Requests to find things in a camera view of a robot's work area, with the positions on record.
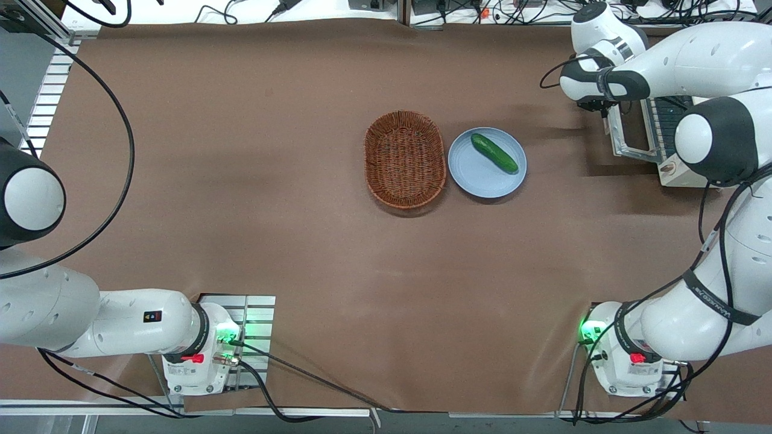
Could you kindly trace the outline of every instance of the white table surface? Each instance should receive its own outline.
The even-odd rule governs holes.
[[[113,0],[115,3],[117,14],[115,16],[107,13],[107,10],[101,5],[92,2],[92,0],[70,0],[73,4],[80,7],[86,13],[93,15],[98,19],[102,19],[106,22],[122,22],[126,16],[126,1],[125,0]],[[160,6],[156,0],[133,0],[132,4],[132,24],[175,24],[183,22],[193,22],[198,10],[203,5],[210,5],[211,7],[223,10],[228,0],[166,0],[166,4]],[[498,3],[498,0],[482,0],[483,5],[488,5],[492,8]],[[229,9],[229,14],[238,18],[239,24],[252,24],[256,22],[264,22],[271,12],[279,4],[279,0],[240,0],[234,3]],[[453,10],[457,6],[453,1],[449,2],[449,10]],[[718,0],[712,3],[708,7],[708,12],[720,11],[720,10],[734,10],[737,6],[736,0]],[[505,13],[514,13],[515,6],[512,0],[506,0],[502,2],[502,10]],[[618,11],[618,15],[621,16],[625,13],[625,16],[629,16],[626,12],[627,9],[621,6],[615,6],[615,10]],[[659,0],[650,0],[645,6],[638,8],[638,14],[645,18],[655,18],[667,13],[668,9],[664,8]],[[755,12],[756,6],[753,0],[740,0],[740,11]],[[523,19],[526,21],[539,16],[543,18],[550,14],[568,14],[573,13],[571,9],[556,2],[555,0],[549,0],[547,7],[541,11],[541,8],[525,8],[523,11]],[[496,24],[495,13],[491,13],[490,16],[482,20],[483,24]],[[499,23],[506,21],[506,16],[502,16],[498,20]],[[397,19],[396,5],[393,5],[389,10],[383,12],[372,12],[364,10],[352,10],[348,6],[348,0],[301,0],[294,8],[289,11],[278,14],[273,17],[271,22],[284,22],[284,21],[304,21],[310,19],[332,19],[332,18],[371,18],[371,19]],[[447,22],[467,22],[471,23],[477,18],[477,12],[474,9],[460,9],[456,12],[450,13],[446,17]],[[425,14],[412,16],[411,23],[413,25],[426,22],[425,25],[440,25],[442,20],[439,14]],[[541,23],[549,22],[569,22],[571,17],[569,15],[554,15],[549,18],[539,19]],[[73,11],[71,8],[67,8],[62,18],[64,25],[68,26],[72,30],[98,30],[100,26],[85,19],[81,14]],[[225,24],[225,20],[221,15],[209,11],[208,9],[201,14],[199,22],[206,22],[211,24]]]

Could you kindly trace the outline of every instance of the gray floor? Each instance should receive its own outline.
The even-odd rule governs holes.
[[[53,47],[37,36],[0,29],[0,89],[25,124],[52,54]],[[0,112],[0,137],[13,145],[22,139],[5,110]]]
[[[451,418],[447,414],[380,413],[380,434],[688,434],[677,421],[658,419],[635,424],[572,427],[567,422],[542,418]],[[0,432],[26,434],[79,434],[83,416],[0,416]],[[768,434],[772,426],[711,423],[716,434]],[[328,418],[301,424],[281,422],[271,416],[209,416],[191,420],[171,420],[157,416],[101,416],[96,434],[195,434],[198,432],[253,434],[371,434],[373,426],[365,418]]]
[[[759,10],[772,5],[772,0],[757,0]],[[8,95],[23,121],[27,121],[53,50],[41,39],[23,34],[11,34],[0,29],[0,89]],[[21,139],[8,115],[0,112],[0,136],[13,144]],[[0,432],[35,434],[80,433],[83,416],[0,416]],[[686,433],[676,421],[658,419],[651,422],[623,425],[576,428],[558,420],[542,418],[450,418],[447,414],[381,413],[383,434],[396,433],[529,433],[556,432],[658,434]],[[98,434],[194,434],[197,432],[227,432],[246,434],[254,432],[282,433],[340,433],[368,434],[373,428],[369,419],[329,418],[303,424],[287,424],[269,416],[203,417],[192,420],[170,420],[157,416],[101,416],[96,424]],[[769,433],[772,426],[740,424],[710,424],[715,433]]]

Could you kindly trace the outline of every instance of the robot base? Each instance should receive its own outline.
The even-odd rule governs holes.
[[[230,367],[215,363],[214,357],[233,356],[233,347],[222,342],[227,337],[239,337],[239,326],[231,320],[228,311],[215,303],[201,303],[209,317],[209,333],[199,354],[202,363],[191,360],[170,363],[164,358],[164,376],[169,391],[179,395],[210,395],[225,387]]]
[[[595,341],[614,322],[620,307],[621,303],[614,301],[597,305],[581,326],[582,338]],[[587,351],[591,348],[592,344],[585,345]],[[592,356],[596,354],[601,358],[591,362],[593,371],[609,395],[650,398],[658,390],[668,388],[673,377],[678,375],[675,366],[663,373],[668,363],[664,359],[654,363],[633,363],[630,354],[619,344],[613,328],[595,346]],[[678,381],[676,378],[673,384],[678,384]]]

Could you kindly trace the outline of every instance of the wicker basket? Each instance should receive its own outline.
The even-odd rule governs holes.
[[[364,176],[379,201],[398,209],[429,203],[445,185],[445,148],[439,128],[414,111],[379,117],[364,136]]]

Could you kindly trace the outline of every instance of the blue plate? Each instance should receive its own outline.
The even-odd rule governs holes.
[[[472,146],[472,134],[482,134],[499,145],[517,163],[517,172],[507,173]],[[526,153],[514,137],[497,128],[478,127],[464,131],[450,145],[450,175],[461,188],[480,198],[500,198],[514,192],[526,177]]]

